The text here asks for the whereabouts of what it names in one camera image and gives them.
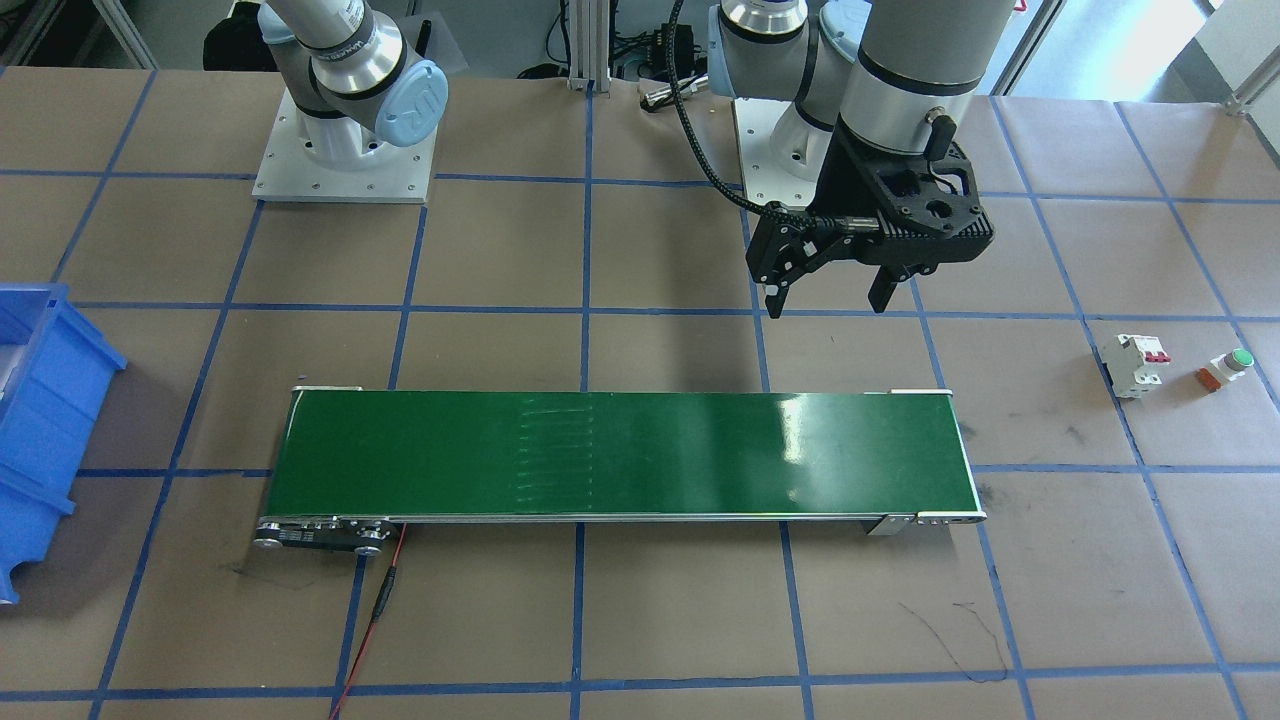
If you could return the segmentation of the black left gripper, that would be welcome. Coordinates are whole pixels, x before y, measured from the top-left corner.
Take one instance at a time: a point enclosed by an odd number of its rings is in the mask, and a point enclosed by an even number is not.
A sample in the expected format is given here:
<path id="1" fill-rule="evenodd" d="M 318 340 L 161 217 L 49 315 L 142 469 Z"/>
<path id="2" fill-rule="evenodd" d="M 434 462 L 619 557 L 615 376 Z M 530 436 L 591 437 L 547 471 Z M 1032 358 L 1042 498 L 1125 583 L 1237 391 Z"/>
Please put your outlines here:
<path id="1" fill-rule="evenodd" d="M 832 135 L 808 210 L 764 205 L 748 245 L 748 269 L 764 287 L 773 319 L 782 315 L 791 286 L 827 263 L 879 266 L 867 299 L 883 314 L 901 283 L 925 266 L 969 263 L 995 237 L 957 143 L 927 161 L 876 149 L 846 126 Z"/>

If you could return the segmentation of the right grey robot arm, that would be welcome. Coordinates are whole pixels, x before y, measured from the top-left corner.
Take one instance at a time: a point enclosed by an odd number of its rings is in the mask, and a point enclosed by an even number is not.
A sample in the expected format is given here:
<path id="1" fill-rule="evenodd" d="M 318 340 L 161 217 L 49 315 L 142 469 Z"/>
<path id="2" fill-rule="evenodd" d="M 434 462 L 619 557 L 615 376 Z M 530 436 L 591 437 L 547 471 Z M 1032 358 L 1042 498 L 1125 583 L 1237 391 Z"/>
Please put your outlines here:
<path id="1" fill-rule="evenodd" d="M 426 140 L 444 115 L 445 72 L 366 1 L 265 1 L 259 28 L 307 115 L 349 118 L 397 147 Z"/>

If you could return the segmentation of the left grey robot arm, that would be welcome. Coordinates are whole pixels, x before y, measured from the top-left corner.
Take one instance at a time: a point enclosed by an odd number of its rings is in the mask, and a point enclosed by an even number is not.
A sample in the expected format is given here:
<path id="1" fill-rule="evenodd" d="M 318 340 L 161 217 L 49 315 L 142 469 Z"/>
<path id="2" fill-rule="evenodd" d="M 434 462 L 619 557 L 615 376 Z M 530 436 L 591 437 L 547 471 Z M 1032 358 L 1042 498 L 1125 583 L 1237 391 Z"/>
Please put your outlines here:
<path id="1" fill-rule="evenodd" d="M 868 300 L 979 258 L 995 237 L 955 135 L 1010 1 L 718 1 L 713 94 L 733 102 L 748 245 L 771 316 L 835 261 L 877 268 Z"/>

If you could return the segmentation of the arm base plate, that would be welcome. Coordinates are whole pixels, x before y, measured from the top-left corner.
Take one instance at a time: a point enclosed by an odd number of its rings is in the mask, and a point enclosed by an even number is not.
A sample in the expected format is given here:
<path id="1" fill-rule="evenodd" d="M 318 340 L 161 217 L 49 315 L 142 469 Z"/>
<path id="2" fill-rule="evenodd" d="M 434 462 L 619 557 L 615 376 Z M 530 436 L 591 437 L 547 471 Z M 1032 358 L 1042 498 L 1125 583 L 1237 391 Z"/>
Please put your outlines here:
<path id="1" fill-rule="evenodd" d="M 810 202 L 832 132 L 812 126 L 792 102 L 733 100 L 740 167 L 750 199 Z"/>
<path id="2" fill-rule="evenodd" d="M 252 196 L 264 202 L 413 204 L 428 201 L 436 133 L 402 149 L 349 118 L 301 111 L 284 92 Z"/>

